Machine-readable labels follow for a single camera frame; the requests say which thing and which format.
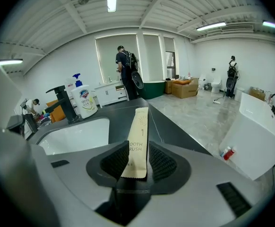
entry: tiled floor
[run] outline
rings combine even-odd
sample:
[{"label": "tiled floor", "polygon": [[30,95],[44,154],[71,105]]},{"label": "tiled floor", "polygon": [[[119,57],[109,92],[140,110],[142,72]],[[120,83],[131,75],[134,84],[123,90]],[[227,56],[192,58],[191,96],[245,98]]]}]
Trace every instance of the tiled floor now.
[{"label": "tiled floor", "polygon": [[[148,102],[180,126],[213,156],[224,161],[219,156],[219,145],[234,122],[240,103],[234,99],[223,97],[214,104],[213,100],[223,97],[223,94],[212,94],[210,91],[199,90],[198,95],[184,99],[173,95],[148,100]],[[232,161],[224,161],[242,175],[247,177]],[[258,178],[263,192],[269,192],[273,187],[272,170]]]}]

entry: cardboard box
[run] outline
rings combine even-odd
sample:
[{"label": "cardboard box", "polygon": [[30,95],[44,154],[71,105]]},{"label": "cardboard box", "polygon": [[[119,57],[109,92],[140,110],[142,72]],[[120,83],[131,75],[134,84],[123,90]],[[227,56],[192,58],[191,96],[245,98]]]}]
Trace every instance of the cardboard box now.
[{"label": "cardboard box", "polygon": [[172,95],[187,98],[198,94],[198,78],[192,79],[189,85],[172,84]]},{"label": "cardboard box", "polygon": [[253,87],[250,88],[249,95],[256,97],[262,101],[264,101],[266,97],[266,94],[262,90],[257,90]]},{"label": "cardboard box", "polygon": [[167,81],[165,80],[165,93],[170,94],[172,92],[172,84],[173,80]]}]

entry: window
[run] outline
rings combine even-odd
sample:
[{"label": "window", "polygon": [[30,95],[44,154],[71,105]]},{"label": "window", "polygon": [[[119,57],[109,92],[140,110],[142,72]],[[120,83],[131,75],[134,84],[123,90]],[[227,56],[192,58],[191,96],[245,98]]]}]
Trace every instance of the window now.
[{"label": "window", "polygon": [[109,78],[111,80],[120,80],[120,73],[117,72],[118,65],[115,63],[119,45],[124,46],[125,50],[134,53],[138,57],[136,35],[115,35],[96,39],[96,47],[104,82],[109,82]]},{"label": "window", "polygon": [[163,80],[163,63],[158,35],[144,35],[147,50],[149,81]]}]

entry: green bathtub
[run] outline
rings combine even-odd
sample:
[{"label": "green bathtub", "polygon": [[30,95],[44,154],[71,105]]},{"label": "green bathtub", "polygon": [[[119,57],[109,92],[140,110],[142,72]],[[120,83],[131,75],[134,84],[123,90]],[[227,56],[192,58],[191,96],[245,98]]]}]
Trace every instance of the green bathtub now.
[{"label": "green bathtub", "polygon": [[138,94],[143,99],[151,99],[163,95],[165,91],[165,81],[148,81],[144,82],[143,89],[138,89]]}]

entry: faucet handle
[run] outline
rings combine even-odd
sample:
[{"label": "faucet handle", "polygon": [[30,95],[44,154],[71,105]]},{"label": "faucet handle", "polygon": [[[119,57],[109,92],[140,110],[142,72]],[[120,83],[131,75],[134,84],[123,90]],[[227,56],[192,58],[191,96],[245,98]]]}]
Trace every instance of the faucet handle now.
[{"label": "faucet handle", "polygon": [[54,90],[55,94],[58,94],[60,92],[63,92],[64,89],[65,89],[64,85],[63,86],[58,86],[58,87],[55,87],[55,88],[52,88],[52,89],[48,90],[46,93],[49,93],[49,92]]}]

